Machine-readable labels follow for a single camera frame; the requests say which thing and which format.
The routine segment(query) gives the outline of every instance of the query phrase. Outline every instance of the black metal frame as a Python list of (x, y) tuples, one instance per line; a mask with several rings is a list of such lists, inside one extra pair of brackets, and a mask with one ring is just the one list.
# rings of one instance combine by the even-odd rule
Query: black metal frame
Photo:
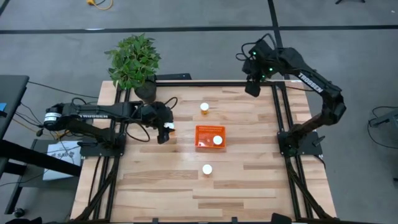
[[(246, 82), (201, 82), (201, 81), (199, 81), (199, 82), (173, 82), (173, 81), (171, 81), (171, 82), (158, 82), (157, 86), (158, 87), (163, 87), (163, 86), (168, 86), (168, 87), (177, 87), (177, 86), (241, 86), (241, 87), (244, 87), (245, 84), (246, 84)], [(285, 107), (286, 115), (287, 115), (287, 122), (289, 124), (289, 128), (291, 128), (293, 126), (293, 119), (292, 119), (292, 113), (291, 113), (290, 106), (289, 106), (289, 100), (287, 98), (287, 89), (285, 87), (285, 82), (264, 82), (264, 83), (261, 83), (261, 86), (269, 86), (272, 88), (272, 96), (274, 99), (274, 105), (275, 105), (275, 111), (276, 111), (278, 125), (279, 125), (279, 131), (284, 131), (285, 130), (284, 122), (283, 122), (282, 112), (281, 112), (281, 108), (280, 108), (280, 104), (279, 104), (279, 96), (278, 96), (278, 92), (277, 92), (277, 87), (281, 90), (282, 99), (284, 101), (284, 107)], [(121, 92), (122, 92), (121, 90), (118, 90), (116, 92), (115, 103), (119, 101)], [(124, 98), (125, 101), (129, 100), (129, 95), (130, 95), (130, 92), (128, 91)], [(114, 127), (115, 127), (115, 122), (112, 122), (111, 128), (114, 128)], [(297, 191), (295, 188), (294, 179), (296, 181), (298, 179), (301, 182), (302, 187), (304, 187), (305, 189), (307, 188), (307, 186), (305, 183), (304, 170), (303, 170), (300, 155), (296, 155), (295, 160), (296, 160), (296, 165), (297, 165), (297, 170), (298, 170), (298, 176), (295, 178), (291, 178), (289, 175), (289, 171), (287, 171), (287, 174), (289, 177), (288, 180), (289, 180), (290, 193), (292, 195), (292, 204), (293, 204), (295, 219), (300, 220), (301, 213), (300, 213), (299, 200), (297, 198)], [(120, 157), (115, 157), (113, 167), (118, 168), (119, 161), (120, 161)], [(285, 164), (286, 164), (287, 169), (289, 167), (292, 167), (292, 161), (290, 160), (290, 158), (285, 157)], [(99, 182), (99, 186), (98, 186), (99, 188), (104, 187), (103, 185), (105, 184), (105, 180), (109, 177), (109, 176), (107, 177), (108, 165), (109, 165), (109, 157), (105, 157), (103, 166), (102, 166), (100, 182)], [(112, 172), (113, 177), (111, 177), (112, 181), (109, 185), (109, 194), (108, 194), (108, 201), (107, 201), (107, 205), (106, 205), (105, 218), (99, 219), (100, 207), (101, 207), (101, 199), (99, 199), (99, 203), (97, 203), (97, 205), (94, 209), (93, 220), (87, 220), (87, 221), (83, 221), (83, 222), (103, 221), (103, 220), (110, 221), (111, 214), (112, 214), (114, 191), (115, 191), (116, 179), (117, 179), (117, 169), (111, 170), (111, 172)], [(313, 218), (311, 205), (307, 201), (306, 198), (304, 198), (304, 201), (305, 201), (305, 209), (306, 209), (306, 213), (307, 213), (307, 218), (311, 219), (311, 218)], [(267, 223), (267, 222), (247, 222), (247, 223)]]

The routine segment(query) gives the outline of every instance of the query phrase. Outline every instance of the wooden table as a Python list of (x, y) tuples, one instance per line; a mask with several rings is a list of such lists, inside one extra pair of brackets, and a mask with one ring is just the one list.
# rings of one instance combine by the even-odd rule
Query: wooden table
[[(288, 90), (295, 123), (309, 119), (305, 92)], [(103, 82), (99, 105), (112, 105), (115, 88)], [(170, 141), (158, 145), (156, 130), (149, 130), (148, 143), (127, 139), (121, 158), (112, 211), (112, 222), (230, 222), (269, 221), (272, 213), (294, 217), (284, 158), (279, 154), (276, 132), (279, 127), (271, 87), (264, 86), (259, 97), (244, 92), (243, 86), (226, 87), (158, 87), (157, 101), (178, 97), (173, 109), (176, 132)], [(282, 95), (280, 106), (284, 111)], [(132, 93), (130, 100), (138, 100)], [(207, 102), (207, 115), (199, 105)], [(198, 124), (226, 127), (226, 149), (195, 149), (195, 126)], [(109, 127), (109, 121), (96, 120), (95, 125)], [(137, 138), (146, 135), (137, 125), (129, 132)], [(72, 218), (87, 205), (97, 158), (84, 161)], [(323, 168), (313, 156), (302, 156), (309, 191), (332, 216), (335, 209)], [(205, 164), (213, 166), (207, 177), (201, 172)], [(98, 170), (94, 193), (98, 186)], [(300, 210), (305, 217), (302, 195), (298, 191)], [(101, 205), (104, 217), (108, 194)]]

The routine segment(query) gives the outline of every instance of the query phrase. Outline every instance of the orange box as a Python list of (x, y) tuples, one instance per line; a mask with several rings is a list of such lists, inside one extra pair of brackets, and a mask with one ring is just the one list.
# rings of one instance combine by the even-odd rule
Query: orange box
[[(221, 136), (223, 142), (216, 145), (213, 142), (215, 136)], [(207, 126), (197, 125), (195, 128), (195, 146), (207, 148), (224, 148), (226, 145), (225, 127), (224, 126)]]

